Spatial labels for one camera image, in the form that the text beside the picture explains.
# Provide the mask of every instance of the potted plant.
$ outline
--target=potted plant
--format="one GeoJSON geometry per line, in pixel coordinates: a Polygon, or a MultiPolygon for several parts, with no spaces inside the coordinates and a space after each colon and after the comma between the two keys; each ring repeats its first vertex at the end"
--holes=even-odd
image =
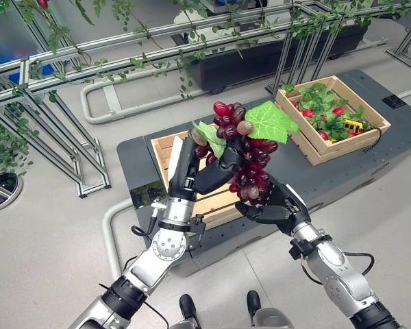
{"type": "MultiPolygon", "coordinates": [[[[7,105],[5,111],[15,120],[21,135],[39,134],[27,126],[29,121],[23,117],[24,107],[20,103],[7,105]]],[[[21,176],[26,174],[28,166],[33,165],[28,155],[27,141],[13,135],[0,124],[0,209],[10,204],[21,192],[21,176]]]]}

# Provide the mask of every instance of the yellow toy car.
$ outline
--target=yellow toy car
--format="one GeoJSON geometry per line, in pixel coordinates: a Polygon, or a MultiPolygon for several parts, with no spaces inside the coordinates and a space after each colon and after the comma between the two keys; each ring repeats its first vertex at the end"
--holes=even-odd
{"type": "Polygon", "coordinates": [[[364,131],[364,125],[362,122],[350,119],[344,119],[344,128],[347,129],[347,131],[355,132],[356,134],[364,131]]]}

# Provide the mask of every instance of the planter box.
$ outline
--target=planter box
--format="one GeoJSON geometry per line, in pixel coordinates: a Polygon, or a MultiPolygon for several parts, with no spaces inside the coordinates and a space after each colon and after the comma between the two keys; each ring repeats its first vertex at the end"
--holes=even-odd
{"type": "Polygon", "coordinates": [[[383,116],[377,113],[370,105],[368,105],[368,103],[354,93],[336,76],[325,77],[323,79],[299,84],[295,86],[296,90],[291,93],[287,93],[285,90],[281,89],[278,91],[275,99],[278,106],[300,126],[300,133],[292,133],[291,138],[313,165],[318,165],[319,163],[372,145],[379,138],[379,131],[373,129],[336,143],[324,141],[306,118],[303,117],[303,115],[290,102],[291,100],[300,100],[301,95],[298,91],[299,88],[308,88],[316,82],[325,84],[328,90],[332,90],[338,95],[338,98],[342,97],[348,99],[349,103],[346,106],[343,106],[346,111],[355,112],[359,106],[363,106],[365,109],[365,119],[372,126],[378,127],[382,133],[391,126],[383,116]]]}
{"type": "MultiPolygon", "coordinates": [[[[162,177],[166,191],[169,187],[168,167],[169,159],[171,158],[172,145],[175,137],[186,138],[187,132],[180,132],[161,138],[151,140],[152,148],[157,159],[158,171],[162,177]]],[[[201,159],[199,170],[206,165],[206,159],[201,159]]],[[[234,204],[239,200],[235,193],[228,191],[229,184],[225,184],[217,190],[207,195],[197,196],[197,202],[193,208],[193,215],[203,214],[206,230],[222,225],[236,218],[239,218],[240,213],[234,208],[234,204]]]]}

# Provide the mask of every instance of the green plant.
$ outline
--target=green plant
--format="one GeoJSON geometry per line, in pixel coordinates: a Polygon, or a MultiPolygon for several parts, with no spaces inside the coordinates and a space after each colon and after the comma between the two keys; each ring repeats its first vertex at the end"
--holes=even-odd
{"type": "MultiPolygon", "coordinates": [[[[5,111],[13,117],[20,135],[39,135],[38,130],[28,127],[29,121],[23,117],[24,107],[20,103],[8,104],[5,111]]],[[[19,175],[26,174],[27,167],[33,165],[33,162],[28,160],[28,155],[29,145],[27,141],[13,135],[0,124],[0,171],[17,172],[19,175]]]]}

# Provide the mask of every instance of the black cable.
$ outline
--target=black cable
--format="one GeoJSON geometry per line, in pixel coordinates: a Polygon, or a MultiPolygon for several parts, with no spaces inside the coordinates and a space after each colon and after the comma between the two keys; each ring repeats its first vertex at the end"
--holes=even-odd
{"type": "Polygon", "coordinates": [[[381,137],[382,137],[382,130],[381,130],[381,128],[378,128],[378,127],[376,127],[376,129],[377,129],[377,131],[379,132],[379,137],[377,138],[377,140],[376,140],[372,145],[366,147],[366,148],[363,150],[363,152],[368,152],[368,151],[370,151],[372,148],[374,148],[374,146],[376,146],[376,145],[380,142],[381,137]]]}
{"type": "Polygon", "coordinates": [[[136,259],[137,257],[138,257],[138,256],[133,256],[133,257],[131,257],[130,259],[128,259],[128,260],[126,261],[126,263],[125,263],[125,266],[123,267],[123,271],[126,270],[126,268],[128,267],[129,262],[130,262],[131,260],[136,259]]]}
{"type": "Polygon", "coordinates": [[[158,312],[154,307],[152,307],[148,303],[144,302],[144,304],[146,306],[148,306],[151,310],[153,310],[159,317],[161,317],[163,319],[163,321],[165,322],[165,324],[166,324],[166,329],[169,329],[169,322],[166,320],[166,318],[163,315],[161,315],[160,312],[158,312]]]}
{"type": "MultiPolygon", "coordinates": [[[[346,256],[354,256],[354,257],[369,257],[370,258],[370,264],[367,266],[367,268],[361,273],[363,276],[365,276],[368,272],[371,271],[373,268],[373,265],[375,264],[375,257],[368,253],[368,252],[345,252],[344,255],[346,256]]],[[[313,281],[316,284],[323,285],[320,281],[314,279],[308,272],[308,270],[304,267],[303,265],[303,255],[301,255],[300,258],[300,265],[301,269],[303,270],[304,274],[309,278],[309,280],[313,281]]]]}
{"type": "Polygon", "coordinates": [[[149,221],[148,230],[146,232],[142,228],[139,228],[138,226],[132,226],[131,231],[135,235],[138,235],[138,236],[143,236],[143,237],[148,236],[152,233],[156,222],[157,222],[157,217],[151,217],[151,220],[149,221]]]}
{"type": "Polygon", "coordinates": [[[363,257],[369,257],[370,258],[370,264],[367,266],[367,268],[362,272],[362,275],[365,276],[368,272],[371,271],[373,268],[373,265],[375,264],[375,257],[372,254],[369,254],[368,252],[345,252],[344,253],[346,256],[363,256],[363,257]]]}
{"type": "Polygon", "coordinates": [[[101,286],[102,288],[105,288],[105,289],[109,289],[106,285],[104,285],[104,284],[101,284],[101,283],[99,283],[99,286],[101,286]]]}
{"type": "Polygon", "coordinates": [[[316,284],[319,284],[320,286],[323,285],[320,281],[314,279],[314,278],[309,274],[308,270],[304,267],[304,265],[303,265],[303,255],[301,255],[301,257],[300,257],[300,265],[301,265],[301,269],[303,270],[304,274],[309,278],[309,280],[311,280],[312,282],[314,282],[314,283],[316,283],[316,284]]]}

